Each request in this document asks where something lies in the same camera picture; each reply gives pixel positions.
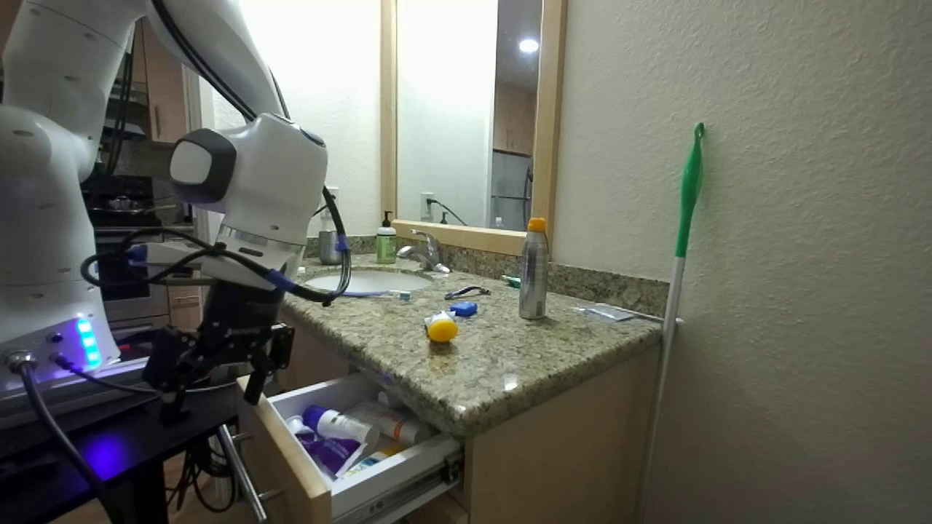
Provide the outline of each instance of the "open drawer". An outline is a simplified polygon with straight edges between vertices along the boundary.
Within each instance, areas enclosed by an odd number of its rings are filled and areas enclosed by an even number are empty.
[[[245,379],[240,387],[245,388]],[[375,399],[362,373],[240,405],[240,435],[221,428],[221,444],[260,522],[389,523],[456,486],[462,444],[439,434],[352,476],[332,480],[288,431],[285,419],[316,404],[346,411]],[[239,441],[240,452],[234,446]]]

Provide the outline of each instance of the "chrome faucet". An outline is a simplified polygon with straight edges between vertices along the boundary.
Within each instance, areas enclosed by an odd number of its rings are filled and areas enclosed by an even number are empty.
[[[440,263],[440,241],[432,234],[418,231],[417,229],[411,229],[411,234],[424,237],[424,240],[427,242],[427,249],[419,249],[411,245],[406,245],[398,250],[398,257],[417,260],[417,262],[420,262],[420,266],[427,271],[449,273],[450,268]]]

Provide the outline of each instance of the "floor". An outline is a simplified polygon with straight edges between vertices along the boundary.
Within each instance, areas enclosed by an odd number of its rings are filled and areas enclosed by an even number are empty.
[[[178,455],[177,457],[165,461],[166,486],[171,487],[177,484],[178,478],[181,476],[183,461],[184,455]],[[223,505],[224,501],[215,501],[212,499],[213,486],[211,480],[209,480],[206,475],[201,475],[200,482],[202,486],[201,491],[204,493],[205,498],[208,499],[208,502],[217,506]],[[171,496],[171,494],[166,491],[166,500],[168,496]],[[188,490],[185,496],[185,504],[182,506],[181,511],[175,512],[174,509],[175,506],[174,503],[172,503],[171,508],[169,508],[171,524],[253,524],[255,522],[255,517],[253,517],[246,503],[234,503],[233,506],[224,513],[212,513],[200,505],[197,497],[194,496],[193,490]],[[109,522],[110,520],[107,519],[106,514],[103,512],[101,504],[93,500],[77,508],[75,511],[53,520],[52,524],[108,524]]]

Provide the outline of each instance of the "sink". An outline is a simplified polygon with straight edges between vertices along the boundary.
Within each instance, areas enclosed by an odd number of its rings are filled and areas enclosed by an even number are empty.
[[[333,291],[340,283],[340,275],[322,275],[308,281],[309,286],[318,289]],[[388,271],[372,271],[354,269],[349,277],[349,287],[346,296],[377,295],[390,290],[417,291],[431,285],[431,279],[407,273],[392,273]]]

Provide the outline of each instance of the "mirror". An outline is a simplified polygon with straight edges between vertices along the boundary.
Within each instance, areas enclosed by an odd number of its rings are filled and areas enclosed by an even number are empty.
[[[397,0],[397,218],[524,231],[541,0]]]

